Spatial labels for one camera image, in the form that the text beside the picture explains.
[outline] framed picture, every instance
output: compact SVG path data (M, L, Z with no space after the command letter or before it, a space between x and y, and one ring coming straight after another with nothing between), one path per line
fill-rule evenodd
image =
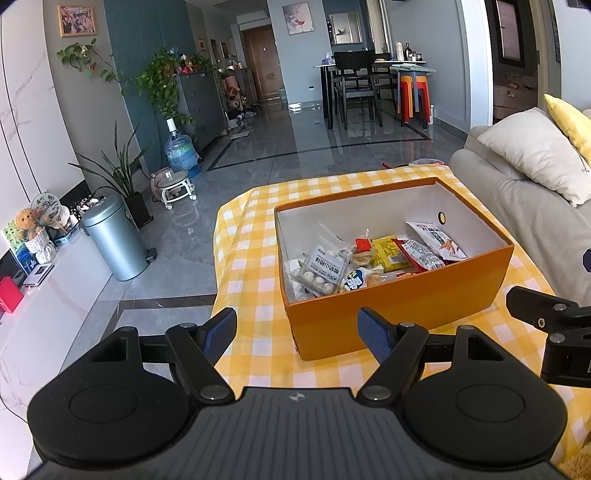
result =
M58 5L57 12L62 37L96 34L95 15L92 7Z
M285 15L285 23L287 24L289 35L314 31L312 14L310 13L310 6L307 2L305 4L285 5L283 7L283 14Z
M224 42L220 42L220 43L222 45L222 54L223 54L223 57L225 59L229 59L230 58L230 52L228 52L228 45L225 44Z

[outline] gray cabinet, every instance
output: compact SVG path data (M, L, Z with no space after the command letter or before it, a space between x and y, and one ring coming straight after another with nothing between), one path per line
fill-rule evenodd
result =
M226 128L226 117L211 72L177 75L178 111L193 118L192 125L180 125L183 133L197 137L197 149L207 147Z

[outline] blue water bottle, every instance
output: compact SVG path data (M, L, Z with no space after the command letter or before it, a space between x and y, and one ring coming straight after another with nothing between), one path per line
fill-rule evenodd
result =
M199 155L193 147L193 141L188 135L183 135L174 124L174 118L166 120L170 136L164 146L168 163L174 171L187 170L189 178L197 175L201 168L197 163Z

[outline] orange stool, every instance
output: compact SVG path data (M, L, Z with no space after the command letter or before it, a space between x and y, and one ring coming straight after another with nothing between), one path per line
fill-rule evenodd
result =
M407 124L410 122L410 119L414 117L414 111L416 110L421 112L423 128L426 129L427 124L431 120L431 98L429 95L427 77L425 75L417 76L419 105L414 104L413 78L410 75L401 74L400 90L401 98L400 105L398 105L398 113L400 114L401 123Z

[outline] wooden door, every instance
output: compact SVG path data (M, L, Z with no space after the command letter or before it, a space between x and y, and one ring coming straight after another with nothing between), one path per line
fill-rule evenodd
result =
M279 89L284 85L272 26L246 30L243 37L246 60L252 68L260 100L279 97Z

